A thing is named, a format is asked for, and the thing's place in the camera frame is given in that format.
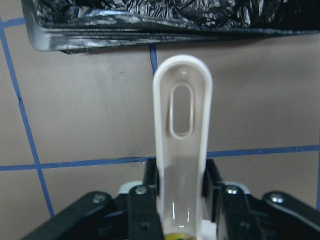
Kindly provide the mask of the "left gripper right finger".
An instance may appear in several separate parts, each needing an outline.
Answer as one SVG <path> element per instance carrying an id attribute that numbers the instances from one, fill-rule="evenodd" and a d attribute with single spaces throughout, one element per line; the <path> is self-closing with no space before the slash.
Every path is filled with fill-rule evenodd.
<path id="1" fill-rule="evenodd" d="M 318 240 L 320 213 L 290 194 L 265 193 L 261 199 L 239 183 L 223 181 L 207 159 L 203 196 L 218 240 Z"/>

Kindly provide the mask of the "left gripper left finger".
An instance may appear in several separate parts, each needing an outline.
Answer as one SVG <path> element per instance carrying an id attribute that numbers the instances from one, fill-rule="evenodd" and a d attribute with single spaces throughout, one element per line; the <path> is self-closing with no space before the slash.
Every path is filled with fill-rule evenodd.
<path id="1" fill-rule="evenodd" d="M 158 169 L 148 159 L 142 184 L 112 198 L 92 191 L 23 237 L 25 240 L 158 240 Z"/>

